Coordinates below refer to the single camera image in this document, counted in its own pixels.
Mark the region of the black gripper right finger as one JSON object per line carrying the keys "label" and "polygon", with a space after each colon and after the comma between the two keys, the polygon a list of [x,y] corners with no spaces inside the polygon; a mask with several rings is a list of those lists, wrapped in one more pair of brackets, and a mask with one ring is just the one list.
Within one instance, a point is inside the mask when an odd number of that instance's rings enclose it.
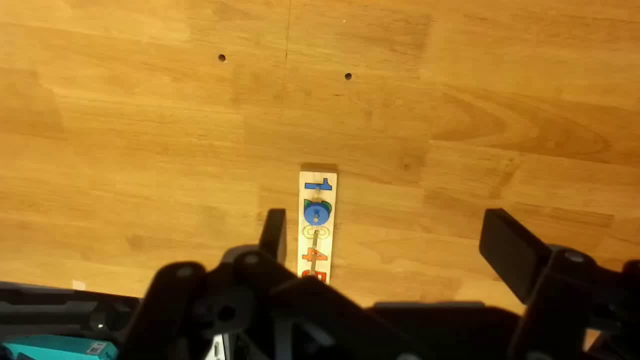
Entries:
{"label": "black gripper right finger", "polygon": [[504,208],[488,208],[477,250],[508,289],[526,304],[551,250]]}

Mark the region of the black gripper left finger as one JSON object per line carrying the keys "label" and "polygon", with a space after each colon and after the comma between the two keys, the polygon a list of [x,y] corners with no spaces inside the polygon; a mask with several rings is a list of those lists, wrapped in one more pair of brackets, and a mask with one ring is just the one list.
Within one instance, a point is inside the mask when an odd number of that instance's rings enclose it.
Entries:
{"label": "black gripper left finger", "polygon": [[269,208],[262,225],[257,247],[277,262],[285,260],[285,209]]}

